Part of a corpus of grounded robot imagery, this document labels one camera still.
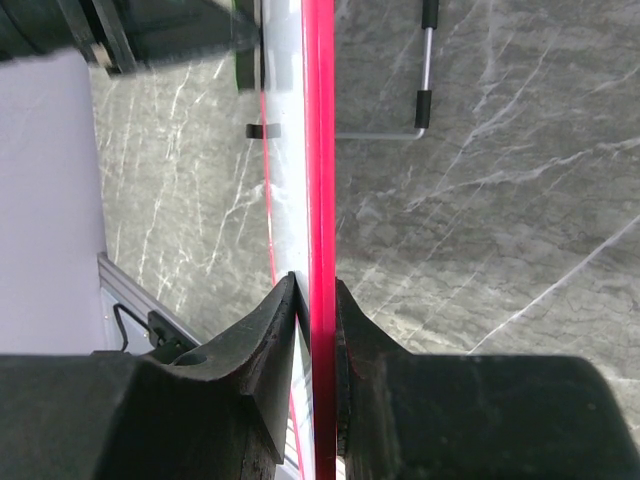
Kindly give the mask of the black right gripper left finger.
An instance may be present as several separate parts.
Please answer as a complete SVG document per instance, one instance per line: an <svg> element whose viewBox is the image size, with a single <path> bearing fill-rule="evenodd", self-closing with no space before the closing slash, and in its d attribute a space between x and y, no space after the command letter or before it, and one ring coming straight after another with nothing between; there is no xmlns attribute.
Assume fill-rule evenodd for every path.
<svg viewBox="0 0 640 480"><path fill-rule="evenodd" d="M285 457L296 278L171 363L3 356L5 479L271 479Z"/></svg>

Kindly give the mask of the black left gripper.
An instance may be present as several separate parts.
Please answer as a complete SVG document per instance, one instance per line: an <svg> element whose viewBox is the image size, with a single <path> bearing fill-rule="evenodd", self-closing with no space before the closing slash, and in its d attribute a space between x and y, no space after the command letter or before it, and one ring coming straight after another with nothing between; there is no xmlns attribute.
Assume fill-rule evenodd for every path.
<svg viewBox="0 0 640 480"><path fill-rule="evenodd" d="M111 75L142 65L173 65L253 49L259 27L250 15L217 1L5 0L1 61L74 49Z"/></svg>

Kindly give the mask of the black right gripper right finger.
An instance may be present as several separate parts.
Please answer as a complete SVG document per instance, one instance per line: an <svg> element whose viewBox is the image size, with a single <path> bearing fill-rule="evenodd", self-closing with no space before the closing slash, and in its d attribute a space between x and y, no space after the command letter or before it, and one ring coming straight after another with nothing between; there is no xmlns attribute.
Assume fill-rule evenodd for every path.
<svg viewBox="0 0 640 480"><path fill-rule="evenodd" d="M407 351L336 285L337 453L350 479L635 479L588 361Z"/></svg>

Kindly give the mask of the green whiteboard eraser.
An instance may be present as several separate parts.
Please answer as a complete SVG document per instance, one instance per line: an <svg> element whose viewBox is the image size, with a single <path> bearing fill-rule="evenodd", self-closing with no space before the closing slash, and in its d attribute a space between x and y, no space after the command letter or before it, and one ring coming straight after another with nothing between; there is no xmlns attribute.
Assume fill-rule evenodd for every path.
<svg viewBox="0 0 640 480"><path fill-rule="evenodd" d="M264 87L262 2L255 0L233 1L235 11L250 17L258 28L258 43L253 50L235 53L235 80L239 92L261 90Z"/></svg>

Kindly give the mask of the red framed whiteboard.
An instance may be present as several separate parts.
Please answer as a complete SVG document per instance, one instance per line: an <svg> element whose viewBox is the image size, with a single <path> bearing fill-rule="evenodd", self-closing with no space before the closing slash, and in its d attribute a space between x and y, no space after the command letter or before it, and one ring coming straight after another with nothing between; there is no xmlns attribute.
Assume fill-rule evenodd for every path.
<svg viewBox="0 0 640 480"><path fill-rule="evenodd" d="M285 464L295 479L338 476L330 402L322 392L317 323L315 161L317 148L309 52L309 1L264 1L261 21L261 113L271 274L294 283L293 364Z"/></svg>

